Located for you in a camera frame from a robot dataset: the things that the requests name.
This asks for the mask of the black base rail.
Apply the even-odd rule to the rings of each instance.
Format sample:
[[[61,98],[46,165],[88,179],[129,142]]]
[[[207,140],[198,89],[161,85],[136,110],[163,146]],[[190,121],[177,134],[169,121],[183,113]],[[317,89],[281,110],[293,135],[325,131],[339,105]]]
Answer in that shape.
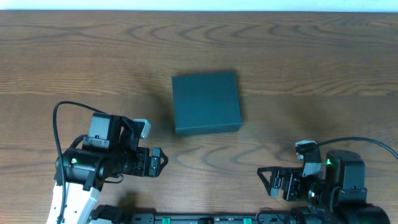
[[[283,224],[291,223],[290,213],[263,211],[255,214],[213,213],[131,213],[119,207],[100,205],[86,221],[89,224]]]

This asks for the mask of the black gift box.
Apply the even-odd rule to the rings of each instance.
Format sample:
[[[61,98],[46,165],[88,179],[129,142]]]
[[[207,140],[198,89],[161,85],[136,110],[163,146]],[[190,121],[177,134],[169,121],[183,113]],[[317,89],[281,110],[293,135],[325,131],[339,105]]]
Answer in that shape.
[[[176,135],[230,133],[242,126],[234,71],[177,75],[172,91]]]

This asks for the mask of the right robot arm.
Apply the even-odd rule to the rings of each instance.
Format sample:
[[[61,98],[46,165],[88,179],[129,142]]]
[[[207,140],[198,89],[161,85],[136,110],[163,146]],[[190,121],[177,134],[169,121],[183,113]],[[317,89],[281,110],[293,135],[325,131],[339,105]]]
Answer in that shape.
[[[284,223],[389,223],[386,212],[367,203],[365,166],[360,155],[331,150],[326,160],[319,149],[299,149],[302,167],[261,167],[257,174],[270,197],[279,190],[288,202],[304,201],[307,207],[291,209]]]

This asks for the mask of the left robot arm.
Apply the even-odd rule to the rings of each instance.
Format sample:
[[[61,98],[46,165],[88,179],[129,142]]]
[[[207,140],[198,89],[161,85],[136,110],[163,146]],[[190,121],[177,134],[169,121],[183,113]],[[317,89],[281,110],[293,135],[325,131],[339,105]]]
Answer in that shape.
[[[89,223],[108,178],[158,177],[169,158],[160,148],[109,152],[69,148],[57,159],[47,223]]]

